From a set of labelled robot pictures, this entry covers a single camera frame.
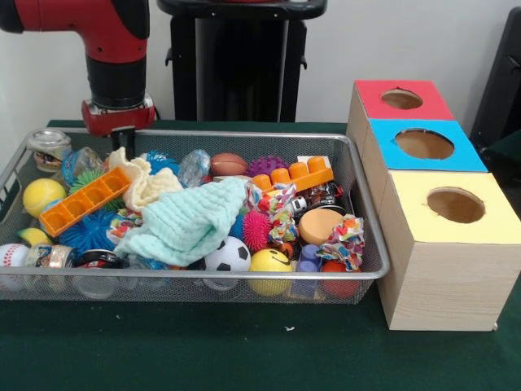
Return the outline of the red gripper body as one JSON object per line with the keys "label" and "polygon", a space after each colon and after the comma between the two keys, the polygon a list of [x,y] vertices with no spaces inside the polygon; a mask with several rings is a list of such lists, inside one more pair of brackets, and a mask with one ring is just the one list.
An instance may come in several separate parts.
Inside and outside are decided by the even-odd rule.
{"label": "red gripper body", "polygon": [[150,95],[134,108],[108,109],[97,106],[92,100],[81,103],[85,127],[96,137],[110,136],[114,131],[146,129],[155,120],[155,105]]}

